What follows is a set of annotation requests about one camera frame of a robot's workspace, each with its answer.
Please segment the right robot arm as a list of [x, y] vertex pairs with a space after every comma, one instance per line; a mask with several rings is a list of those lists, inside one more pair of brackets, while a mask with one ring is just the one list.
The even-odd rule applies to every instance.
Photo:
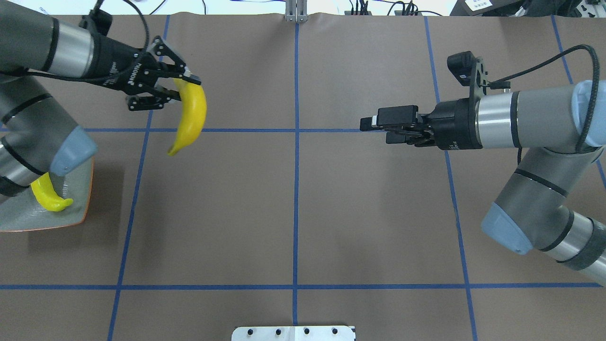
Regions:
[[605, 82], [442, 101], [428, 114], [414, 105], [379, 108], [362, 132], [384, 131], [388, 144], [441, 150], [527, 149], [481, 223], [516, 254], [539, 250], [605, 285], [605, 224], [565, 201], [605, 150]]

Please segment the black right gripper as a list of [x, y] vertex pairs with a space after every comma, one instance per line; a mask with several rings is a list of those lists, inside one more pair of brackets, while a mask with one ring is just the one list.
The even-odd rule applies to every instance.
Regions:
[[376, 117], [360, 119], [359, 130], [386, 131], [387, 144], [478, 150], [483, 146], [470, 103], [470, 99], [443, 101], [429, 114], [419, 114], [416, 105], [378, 108]]

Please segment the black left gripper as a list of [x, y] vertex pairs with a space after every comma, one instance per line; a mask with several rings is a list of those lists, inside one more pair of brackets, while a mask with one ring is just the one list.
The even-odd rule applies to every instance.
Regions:
[[161, 86], [160, 78], [201, 86], [199, 76], [187, 69], [182, 56], [160, 36], [145, 51], [102, 35], [94, 35], [93, 43], [89, 84], [123, 91], [130, 111], [160, 110], [166, 103], [181, 101], [179, 91]]

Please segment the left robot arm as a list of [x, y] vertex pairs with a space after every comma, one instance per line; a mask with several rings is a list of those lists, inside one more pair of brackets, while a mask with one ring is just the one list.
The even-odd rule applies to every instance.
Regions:
[[121, 91], [130, 111], [160, 110], [182, 103], [168, 154], [193, 144], [206, 121], [201, 80], [160, 36], [151, 37], [140, 9], [143, 47], [108, 36], [112, 15], [98, 0], [78, 25], [8, 0], [1, 2], [1, 201], [19, 196], [53, 173], [65, 176], [98, 151], [85, 129], [38, 78]]

